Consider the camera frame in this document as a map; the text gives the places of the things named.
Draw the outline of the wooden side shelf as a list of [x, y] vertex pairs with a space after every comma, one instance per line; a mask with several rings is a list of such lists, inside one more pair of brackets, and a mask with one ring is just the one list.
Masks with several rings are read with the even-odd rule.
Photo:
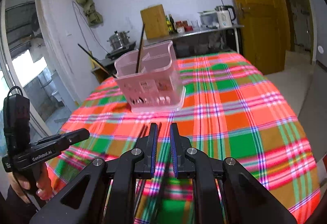
[[91, 73], [95, 76], [99, 84], [104, 82], [107, 78], [113, 77], [116, 78], [116, 69], [115, 61], [109, 58], [104, 60], [94, 60], [91, 59], [94, 68], [91, 70]]

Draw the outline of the white electric kettle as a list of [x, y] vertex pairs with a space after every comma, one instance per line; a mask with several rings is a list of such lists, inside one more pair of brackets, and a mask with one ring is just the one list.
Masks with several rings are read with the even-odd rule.
[[235, 9], [232, 5], [219, 5], [215, 7], [220, 28], [231, 28], [236, 19]]

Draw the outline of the plaid tablecloth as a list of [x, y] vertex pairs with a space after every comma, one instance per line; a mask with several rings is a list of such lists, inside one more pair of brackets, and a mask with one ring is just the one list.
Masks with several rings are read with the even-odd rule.
[[155, 176], [145, 184], [136, 223], [192, 223], [192, 184], [174, 177], [169, 128], [209, 157], [233, 157], [304, 223], [320, 200], [317, 163], [296, 114], [280, 91], [236, 53], [178, 60], [184, 106], [171, 113], [132, 113], [113, 78], [98, 86], [62, 126], [90, 138], [47, 164], [55, 192], [95, 157], [130, 150], [143, 128], [161, 125]]

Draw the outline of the steel kitchen table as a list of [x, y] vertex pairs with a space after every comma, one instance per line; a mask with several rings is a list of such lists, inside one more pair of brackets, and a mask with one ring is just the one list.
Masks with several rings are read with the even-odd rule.
[[230, 28], [199, 28], [181, 34], [168, 35], [144, 41], [145, 46], [172, 41], [177, 58], [216, 54], [220, 52], [240, 53], [240, 31], [243, 25]]

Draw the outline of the induction cooker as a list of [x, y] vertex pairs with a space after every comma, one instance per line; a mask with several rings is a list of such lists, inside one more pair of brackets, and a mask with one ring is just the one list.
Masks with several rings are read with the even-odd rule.
[[106, 58], [109, 58], [111, 60], [117, 59], [120, 56], [122, 56], [123, 54], [134, 50], [135, 46], [136, 46], [136, 42], [133, 41], [127, 45], [124, 45], [124, 46], [117, 48], [116, 50], [113, 50], [112, 52], [108, 53], [106, 55]]

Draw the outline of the wooden cutting board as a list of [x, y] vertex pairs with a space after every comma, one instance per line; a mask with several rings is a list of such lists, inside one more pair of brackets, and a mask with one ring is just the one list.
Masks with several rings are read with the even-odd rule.
[[140, 11], [148, 40], [168, 36], [168, 27], [163, 5], [155, 5]]

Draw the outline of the dark sauce bottle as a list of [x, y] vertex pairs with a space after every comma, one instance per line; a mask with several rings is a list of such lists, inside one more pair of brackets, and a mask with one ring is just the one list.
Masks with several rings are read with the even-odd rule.
[[169, 14], [169, 20], [170, 20], [170, 23], [171, 23], [171, 26], [172, 26], [172, 30], [176, 34], [177, 33], [177, 30], [176, 30], [176, 26], [175, 26], [175, 21], [174, 21], [174, 19], [173, 19], [173, 17], [172, 17], [171, 14]]

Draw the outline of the yellow wooden door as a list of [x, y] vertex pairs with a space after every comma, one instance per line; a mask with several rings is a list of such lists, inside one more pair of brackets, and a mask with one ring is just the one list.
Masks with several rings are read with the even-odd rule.
[[286, 29], [280, 0], [234, 0], [242, 26], [243, 56], [262, 74], [284, 70]]

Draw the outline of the red lidded jar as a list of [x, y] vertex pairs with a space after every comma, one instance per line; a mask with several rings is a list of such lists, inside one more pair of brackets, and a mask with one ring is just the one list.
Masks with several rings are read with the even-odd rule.
[[189, 32], [193, 30], [193, 27], [188, 24], [186, 20], [184, 21], [177, 21], [176, 22], [176, 30], [178, 34], [184, 33], [184, 32]]

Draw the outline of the pink utensil basket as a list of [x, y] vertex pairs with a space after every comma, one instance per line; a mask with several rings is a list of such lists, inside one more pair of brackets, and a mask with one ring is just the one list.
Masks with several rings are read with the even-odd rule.
[[133, 113], [178, 111], [186, 88], [172, 41], [130, 51], [115, 61], [116, 83]]

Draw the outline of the grey refrigerator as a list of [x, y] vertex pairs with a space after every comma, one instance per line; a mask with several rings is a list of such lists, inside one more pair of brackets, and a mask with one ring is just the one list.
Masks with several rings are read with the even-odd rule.
[[316, 58], [326, 67], [326, 2], [325, 0], [313, 1], [318, 33]]

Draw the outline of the steel steamer pot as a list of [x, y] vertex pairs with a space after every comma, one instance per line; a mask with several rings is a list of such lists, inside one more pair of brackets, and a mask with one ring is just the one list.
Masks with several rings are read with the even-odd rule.
[[109, 37], [107, 42], [110, 43], [110, 46], [114, 50], [117, 50], [121, 47], [127, 46], [130, 43], [129, 39], [129, 31], [115, 31], [114, 34]]

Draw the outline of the black chopstick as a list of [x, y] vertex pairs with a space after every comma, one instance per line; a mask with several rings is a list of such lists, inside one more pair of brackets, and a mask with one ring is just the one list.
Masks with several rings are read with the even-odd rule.
[[147, 125], [144, 124], [143, 127], [141, 128], [141, 131], [139, 132], [138, 139], [144, 137], [146, 135], [147, 131]]
[[159, 122], [158, 128], [157, 128], [157, 137], [159, 137], [159, 135], [160, 135], [161, 128], [162, 128], [162, 122]]
[[145, 24], [143, 23], [142, 24], [142, 32], [141, 32], [140, 42], [139, 42], [139, 52], [138, 52], [138, 57], [137, 57], [137, 60], [136, 60], [136, 71], [135, 71], [135, 73], [139, 73], [139, 70], [140, 70], [144, 32], [145, 32]]
[[96, 59], [90, 52], [88, 52], [88, 51], [86, 51], [86, 49], [85, 48], [83, 48], [82, 47], [82, 45], [81, 44], [78, 44], [78, 46], [91, 58], [91, 60], [93, 61], [93, 62], [95, 62], [103, 71], [105, 71], [109, 76], [111, 76], [111, 77], [114, 77], [114, 78], [117, 78], [117, 76], [114, 74], [114, 73], [112, 73], [112, 72], [110, 72], [110, 71], [108, 71], [107, 69], [106, 69], [106, 67], [98, 60], [98, 59]]

